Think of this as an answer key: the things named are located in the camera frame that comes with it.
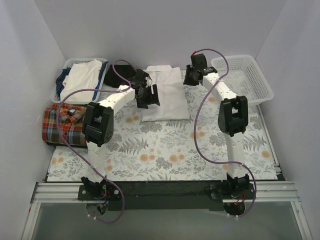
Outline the white long sleeve shirt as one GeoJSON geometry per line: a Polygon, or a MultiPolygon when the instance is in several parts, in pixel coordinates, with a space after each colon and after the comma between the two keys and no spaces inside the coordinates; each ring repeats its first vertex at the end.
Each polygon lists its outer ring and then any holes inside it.
{"type": "Polygon", "coordinates": [[[150,65],[145,70],[156,84],[160,105],[152,104],[142,111],[143,122],[188,120],[181,69],[170,65],[150,65]]]}

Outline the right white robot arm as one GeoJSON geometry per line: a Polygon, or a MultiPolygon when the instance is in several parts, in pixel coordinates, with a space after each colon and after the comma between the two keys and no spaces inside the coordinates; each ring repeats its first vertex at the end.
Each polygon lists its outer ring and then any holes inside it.
{"type": "Polygon", "coordinates": [[[190,56],[191,64],[186,66],[183,84],[188,86],[202,85],[208,90],[205,95],[213,95],[219,101],[217,123],[223,133],[227,147],[228,170],[226,181],[220,188],[232,199],[244,194],[250,186],[250,177],[244,167],[244,133],[249,123],[248,99],[244,95],[237,95],[224,82],[223,78],[229,73],[226,62],[226,73],[219,76],[213,66],[208,66],[204,54],[195,51],[190,56]]]}

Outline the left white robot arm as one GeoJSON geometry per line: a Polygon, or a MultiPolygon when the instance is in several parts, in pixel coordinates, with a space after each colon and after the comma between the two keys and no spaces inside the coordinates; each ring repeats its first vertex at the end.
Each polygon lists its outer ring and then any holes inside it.
{"type": "Polygon", "coordinates": [[[99,102],[90,102],[86,107],[82,132],[88,149],[90,169],[87,176],[81,178],[84,189],[95,200],[106,196],[104,152],[114,133],[114,116],[127,103],[135,100],[140,109],[149,105],[160,105],[157,85],[150,75],[138,69],[131,79],[131,86],[120,85],[115,93],[99,102]]]}

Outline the black folded garment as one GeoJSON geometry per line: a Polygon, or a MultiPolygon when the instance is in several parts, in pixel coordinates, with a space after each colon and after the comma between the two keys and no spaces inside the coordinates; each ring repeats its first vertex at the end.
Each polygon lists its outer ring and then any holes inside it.
{"type": "MultiPolygon", "coordinates": [[[[128,81],[130,81],[136,74],[136,71],[130,65],[115,65],[114,68],[121,77],[128,81]]],[[[129,85],[114,72],[112,66],[110,66],[106,71],[103,83],[112,88],[118,88],[120,85],[129,85]]]]}

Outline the right white plastic basket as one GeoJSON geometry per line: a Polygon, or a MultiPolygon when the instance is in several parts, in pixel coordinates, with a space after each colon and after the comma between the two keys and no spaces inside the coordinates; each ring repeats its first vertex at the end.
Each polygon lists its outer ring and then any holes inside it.
{"type": "Polygon", "coordinates": [[[246,96],[250,107],[273,99],[273,91],[252,56],[232,55],[225,59],[217,57],[211,60],[211,65],[219,75],[226,73],[229,67],[223,81],[237,95],[246,96]]]}

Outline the white plastic basket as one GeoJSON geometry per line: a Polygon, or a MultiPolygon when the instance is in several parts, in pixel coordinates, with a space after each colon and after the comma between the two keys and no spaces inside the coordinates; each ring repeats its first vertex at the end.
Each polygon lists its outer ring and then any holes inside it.
{"type": "MultiPolygon", "coordinates": [[[[94,57],[82,57],[82,58],[69,58],[65,64],[63,65],[62,70],[72,68],[74,64],[83,64],[83,63],[89,63],[93,61],[95,58],[94,57]]],[[[103,86],[103,80],[105,78],[106,72],[107,72],[107,66],[108,66],[108,60],[105,58],[96,58],[98,61],[102,62],[102,67],[99,73],[98,77],[98,84],[96,85],[96,89],[101,90],[103,86]]],[[[86,105],[90,102],[97,102],[100,96],[99,91],[93,91],[93,96],[92,100],[90,101],[71,101],[70,98],[68,98],[65,103],[66,104],[72,104],[72,105],[86,105]]],[[[55,104],[59,104],[61,102],[60,97],[57,94],[56,86],[53,87],[51,91],[51,102],[55,104]]]]}
{"type": "Polygon", "coordinates": [[[246,96],[250,107],[273,99],[273,91],[252,56],[232,55],[225,59],[217,57],[211,60],[211,65],[219,75],[226,73],[229,67],[223,81],[237,95],[246,96]]]}

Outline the folded white shirt in basket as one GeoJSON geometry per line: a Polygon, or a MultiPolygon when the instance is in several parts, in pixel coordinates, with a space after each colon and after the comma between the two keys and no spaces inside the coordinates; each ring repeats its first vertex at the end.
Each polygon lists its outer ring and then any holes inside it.
{"type": "Polygon", "coordinates": [[[70,93],[81,89],[95,89],[99,85],[99,76],[103,63],[94,59],[90,62],[75,63],[64,81],[63,89],[60,93],[62,101],[70,93]]]}

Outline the floral patterned table mat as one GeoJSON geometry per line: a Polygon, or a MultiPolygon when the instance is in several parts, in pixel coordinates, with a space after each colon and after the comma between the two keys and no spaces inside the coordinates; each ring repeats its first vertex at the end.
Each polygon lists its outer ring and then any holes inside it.
{"type": "MultiPolygon", "coordinates": [[[[114,117],[114,133],[104,153],[104,171],[112,181],[225,180],[227,164],[212,164],[194,144],[194,117],[207,90],[184,86],[189,120],[142,122],[142,109],[131,101],[114,117]]],[[[228,160],[227,146],[217,123],[219,103],[208,97],[197,121],[196,138],[210,160],[228,160]]],[[[248,109],[249,124],[243,140],[245,165],[256,180],[276,180],[275,157],[256,106],[248,109]]],[[[68,147],[57,146],[47,182],[80,182],[89,166],[68,147]]]]}

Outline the left white plastic basket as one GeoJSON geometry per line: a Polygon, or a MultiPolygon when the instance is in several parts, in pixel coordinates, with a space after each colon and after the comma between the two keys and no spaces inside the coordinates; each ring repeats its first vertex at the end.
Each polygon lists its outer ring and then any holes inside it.
{"type": "MultiPolygon", "coordinates": [[[[83,63],[89,63],[93,61],[95,58],[94,57],[82,57],[82,58],[69,58],[65,64],[63,65],[62,70],[72,68],[74,64],[83,64],[83,63]]],[[[98,84],[96,85],[96,89],[101,90],[103,86],[103,80],[105,78],[106,72],[107,72],[107,66],[108,66],[108,60],[105,58],[96,58],[98,61],[102,62],[102,67],[99,73],[98,77],[98,84]]],[[[72,104],[72,105],[86,105],[90,102],[97,102],[100,96],[99,91],[93,91],[93,96],[92,100],[90,101],[71,101],[70,98],[68,98],[65,103],[66,104],[72,104]]],[[[55,104],[59,104],[61,102],[60,97],[57,94],[56,86],[53,87],[51,91],[51,102],[55,104]]]]}

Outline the red plaid shirt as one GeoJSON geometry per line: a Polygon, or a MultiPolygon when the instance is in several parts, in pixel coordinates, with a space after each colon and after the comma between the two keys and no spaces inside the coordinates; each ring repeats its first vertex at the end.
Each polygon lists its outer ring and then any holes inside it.
{"type": "Polygon", "coordinates": [[[86,106],[53,103],[44,111],[42,123],[42,139],[47,144],[64,145],[66,140],[72,147],[85,148],[87,146],[83,134],[83,123],[86,106]]]}

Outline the navy garment in basket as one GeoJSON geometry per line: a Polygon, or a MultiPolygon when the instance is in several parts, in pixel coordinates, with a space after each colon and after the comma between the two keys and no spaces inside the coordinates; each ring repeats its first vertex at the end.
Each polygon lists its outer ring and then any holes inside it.
{"type": "Polygon", "coordinates": [[[55,84],[56,84],[55,89],[56,89],[56,94],[57,94],[58,98],[60,98],[61,92],[65,88],[63,85],[63,82],[64,82],[66,76],[69,75],[70,70],[71,70],[70,67],[64,68],[62,70],[61,74],[59,75],[59,77],[55,81],[55,84]]]}

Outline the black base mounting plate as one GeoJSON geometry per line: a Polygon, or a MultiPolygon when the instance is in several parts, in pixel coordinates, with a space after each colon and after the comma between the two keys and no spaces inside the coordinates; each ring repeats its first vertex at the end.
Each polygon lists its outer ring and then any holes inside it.
{"type": "Polygon", "coordinates": [[[252,200],[250,184],[243,193],[230,193],[225,180],[201,181],[118,181],[82,184],[77,200],[101,205],[109,211],[125,210],[188,210],[222,211],[223,201],[241,203],[252,200]]]}

